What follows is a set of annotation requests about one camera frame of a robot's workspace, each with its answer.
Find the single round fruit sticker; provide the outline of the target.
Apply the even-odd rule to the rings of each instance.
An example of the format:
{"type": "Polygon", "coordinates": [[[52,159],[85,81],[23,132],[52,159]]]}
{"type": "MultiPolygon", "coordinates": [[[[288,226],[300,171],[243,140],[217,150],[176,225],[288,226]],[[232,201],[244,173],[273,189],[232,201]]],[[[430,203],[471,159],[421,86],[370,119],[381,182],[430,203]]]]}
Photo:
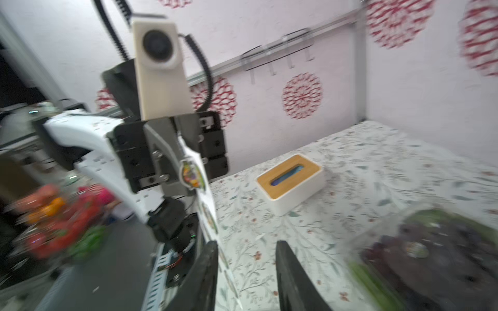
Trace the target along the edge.
{"type": "Polygon", "coordinates": [[[403,249],[409,257],[414,259],[425,259],[429,256],[427,246],[421,242],[406,242],[403,249]]]}

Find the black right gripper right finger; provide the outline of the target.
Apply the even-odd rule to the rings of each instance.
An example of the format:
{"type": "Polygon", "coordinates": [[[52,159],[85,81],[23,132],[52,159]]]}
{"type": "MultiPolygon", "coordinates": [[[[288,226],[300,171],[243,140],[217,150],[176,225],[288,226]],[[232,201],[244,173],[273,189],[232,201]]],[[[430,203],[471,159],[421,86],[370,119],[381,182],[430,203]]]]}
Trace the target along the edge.
{"type": "Polygon", "coordinates": [[[286,241],[276,244],[276,274],[280,310],[332,311],[286,241]]]}

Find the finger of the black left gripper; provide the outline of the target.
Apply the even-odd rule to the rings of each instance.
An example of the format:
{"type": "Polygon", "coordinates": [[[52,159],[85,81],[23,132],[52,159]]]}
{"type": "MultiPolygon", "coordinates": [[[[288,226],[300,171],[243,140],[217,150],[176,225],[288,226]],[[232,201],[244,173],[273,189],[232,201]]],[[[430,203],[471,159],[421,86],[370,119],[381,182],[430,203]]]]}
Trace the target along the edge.
{"type": "Polygon", "coordinates": [[[194,131],[193,116],[161,117],[148,120],[143,126],[155,175],[165,197],[194,196],[194,191],[183,184],[180,175],[185,159],[182,134],[194,131]]]}

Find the sticker label sheet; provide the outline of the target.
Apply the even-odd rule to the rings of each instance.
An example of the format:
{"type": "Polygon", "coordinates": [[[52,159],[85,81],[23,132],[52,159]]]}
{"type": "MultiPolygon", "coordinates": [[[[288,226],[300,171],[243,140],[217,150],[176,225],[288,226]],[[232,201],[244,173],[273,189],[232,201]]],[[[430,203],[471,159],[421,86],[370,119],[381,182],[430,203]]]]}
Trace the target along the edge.
{"type": "Polygon", "coordinates": [[[207,178],[200,154],[189,148],[183,139],[185,158],[193,158],[206,182],[206,190],[194,190],[202,236],[206,242],[216,241],[219,248],[219,271],[217,281],[217,302],[215,310],[242,310],[243,305],[236,289],[233,273],[230,269],[224,243],[220,237],[220,225],[217,220],[215,200],[207,178]]]}

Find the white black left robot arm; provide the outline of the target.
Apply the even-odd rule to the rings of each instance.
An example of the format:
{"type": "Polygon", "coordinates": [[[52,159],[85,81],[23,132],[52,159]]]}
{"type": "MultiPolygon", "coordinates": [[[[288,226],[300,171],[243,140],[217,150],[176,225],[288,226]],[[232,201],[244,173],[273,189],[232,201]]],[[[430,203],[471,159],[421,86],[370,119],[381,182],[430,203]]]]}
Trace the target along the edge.
{"type": "Polygon", "coordinates": [[[159,242],[187,251],[194,239],[182,197],[200,198],[228,173],[219,114],[196,111],[143,121],[136,70],[129,60],[102,75],[125,118],[88,113],[77,105],[33,126],[45,151],[122,200],[159,242]]]}

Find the white wooden tissue box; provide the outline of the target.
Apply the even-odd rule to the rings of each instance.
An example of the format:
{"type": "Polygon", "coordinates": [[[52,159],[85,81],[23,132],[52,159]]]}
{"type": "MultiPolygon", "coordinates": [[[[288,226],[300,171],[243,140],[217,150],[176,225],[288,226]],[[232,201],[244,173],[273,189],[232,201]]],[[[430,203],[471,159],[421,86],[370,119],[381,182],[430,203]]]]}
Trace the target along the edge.
{"type": "Polygon", "coordinates": [[[255,182],[275,216],[283,216],[326,186],[325,170],[295,154],[260,174],[255,182]]]}

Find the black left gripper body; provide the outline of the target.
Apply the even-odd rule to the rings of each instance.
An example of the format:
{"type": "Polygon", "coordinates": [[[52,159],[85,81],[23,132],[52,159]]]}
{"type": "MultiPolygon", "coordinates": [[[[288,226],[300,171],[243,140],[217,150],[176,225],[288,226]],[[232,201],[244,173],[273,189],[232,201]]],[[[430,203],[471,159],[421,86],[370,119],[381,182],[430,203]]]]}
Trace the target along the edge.
{"type": "MultiPolygon", "coordinates": [[[[195,131],[183,133],[182,137],[189,148],[200,154],[208,181],[226,175],[229,163],[219,114],[205,111],[177,116],[195,118],[195,131]]],[[[145,122],[120,124],[108,135],[133,193],[159,186],[143,133],[145,122]]]]}

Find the clear box purple grapes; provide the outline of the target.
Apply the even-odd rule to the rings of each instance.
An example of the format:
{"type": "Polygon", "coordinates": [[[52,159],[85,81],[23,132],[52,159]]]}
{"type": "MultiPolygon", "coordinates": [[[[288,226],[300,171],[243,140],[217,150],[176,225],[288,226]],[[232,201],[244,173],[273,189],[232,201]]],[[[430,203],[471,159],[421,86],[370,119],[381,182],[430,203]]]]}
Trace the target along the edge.
{"type": "Polygon", "coordinates": [[[497,226],[457,207],[415,203],[351,239],[344,255],[374,310],[497,309],[497,226]],[[429,256],[409,257],[406,242],[429,256]]]}

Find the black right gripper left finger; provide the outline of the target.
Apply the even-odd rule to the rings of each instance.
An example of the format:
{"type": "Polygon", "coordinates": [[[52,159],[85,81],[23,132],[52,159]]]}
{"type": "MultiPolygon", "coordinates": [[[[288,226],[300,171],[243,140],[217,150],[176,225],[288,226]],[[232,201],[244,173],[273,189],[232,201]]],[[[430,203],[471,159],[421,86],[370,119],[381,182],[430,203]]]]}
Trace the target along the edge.
{"type": "Polygon", "coordinates": [[[163,310],[215,310],[218,269],[218,244],[216,241],[209,241],[195,261],[185,282],[163,310]]]}

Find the stacked fruit boxes background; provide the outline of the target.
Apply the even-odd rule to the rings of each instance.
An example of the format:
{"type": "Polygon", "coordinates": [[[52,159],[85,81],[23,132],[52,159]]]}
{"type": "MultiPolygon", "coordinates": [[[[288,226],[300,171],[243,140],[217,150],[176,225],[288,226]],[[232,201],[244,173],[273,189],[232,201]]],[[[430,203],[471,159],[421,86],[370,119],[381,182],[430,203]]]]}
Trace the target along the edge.
{"type": "Polygon", "coordinates": [[[86,259],[103,245],[108,219],[120,203],[99,184],[72,193],[54,184],[39,187],[6,208],[18,216],[16,223],[25,227],[12,242],[9,257],[86,259]]]}

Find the aluminium mounting rail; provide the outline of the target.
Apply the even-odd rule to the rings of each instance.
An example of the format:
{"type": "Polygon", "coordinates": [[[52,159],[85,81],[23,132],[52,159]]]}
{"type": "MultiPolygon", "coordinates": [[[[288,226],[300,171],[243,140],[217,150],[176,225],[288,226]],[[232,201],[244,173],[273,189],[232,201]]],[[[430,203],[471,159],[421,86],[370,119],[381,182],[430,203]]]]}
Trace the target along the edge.
{"type": "Polygon", "coordinates": [[[37,310],[161,310],[169,302],[171,256],[155,243],[108,242],[63,271],[37,310]]]}

